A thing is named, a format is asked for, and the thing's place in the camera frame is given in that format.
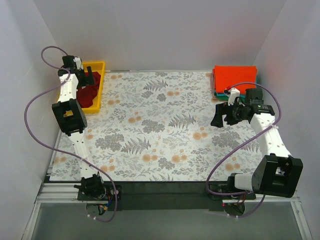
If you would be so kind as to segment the dark red t shirt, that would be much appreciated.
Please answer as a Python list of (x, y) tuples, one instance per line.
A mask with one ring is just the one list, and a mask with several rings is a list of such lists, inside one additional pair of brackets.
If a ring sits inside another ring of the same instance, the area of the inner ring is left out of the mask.
[(94, 98), (98, 95), (101, 75), (95, 71), (93, 72), (95, 85), (87, 86), (83, 90), (78, 90), (76, 99), (81, 108), (90, 108), (94, 104)]

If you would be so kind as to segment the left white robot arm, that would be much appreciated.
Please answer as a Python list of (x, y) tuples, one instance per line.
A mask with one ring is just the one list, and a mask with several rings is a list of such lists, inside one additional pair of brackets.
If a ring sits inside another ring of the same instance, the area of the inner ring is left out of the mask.
[(88, 123), (77, 100), (78, 90), (95, 86), (96, 81), (91, 67), (88, 66), (85, 71), (80, 57), (65, 55), (62, 61), (58, 76), (63, 85), (60, 87), (57, 102), (52, 105), (52, 111), (60, 130), (71, 141), (75, 155), (80, 161), (80, 184), (74, 187), (91, 199), (101, 200), (106, 196), (107, 190), (99, 171), (93, 167), (86, 144), (85, 129)]

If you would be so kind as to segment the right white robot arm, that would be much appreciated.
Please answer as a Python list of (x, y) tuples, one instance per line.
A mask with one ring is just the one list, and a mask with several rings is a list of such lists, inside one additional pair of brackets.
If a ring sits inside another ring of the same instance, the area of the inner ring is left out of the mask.
[(253, 140), (257, 140), (262, 160), (253, 173), (232, 173), (226, 184), (226, 192), (215, 192), (205, 184), (208, 193), (218, 196), (229, 196), (237, 199), (248, 193), (291, 198), (297, 188), (303, 163), (287, 150), (280, 136), (277, 123), (281, 119), (275, 116), (271, 105), (263, 100), (262, 86), (248, 88), (244, 100), (236, 87), (228, 87), (224, 93), (228, 101), (215, 107), (211, 126), (222, 128), (224, 123), (236, 125), (248, 121), (255, 136), (231, 151), (234, 154)]

